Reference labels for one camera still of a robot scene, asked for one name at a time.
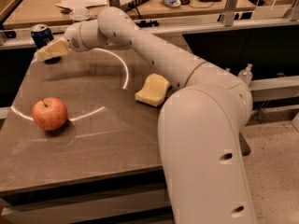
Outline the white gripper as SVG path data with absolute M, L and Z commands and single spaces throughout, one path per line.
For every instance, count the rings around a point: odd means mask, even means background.
M 98 28 L 97 20 L 76 22 L 67 27 L 64 39 L 58 38 L 50 41 L 39 49 L 36 57 L 39 61 L 61 57 L 68 53 L 69 47 L 76 52 L 103 48 L 107 44 L 107 38 Z

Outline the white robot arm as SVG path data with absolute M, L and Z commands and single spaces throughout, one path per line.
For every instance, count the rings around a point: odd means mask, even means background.
M 239 145 L 252 109 L 243 80 L 139 28 L 116 7 L 69 26 L 61 42 L 49 42 L 38 58 L 127 45 L 175 88 L 160 112 L 158 143 L 176 224 L 257 224 Z

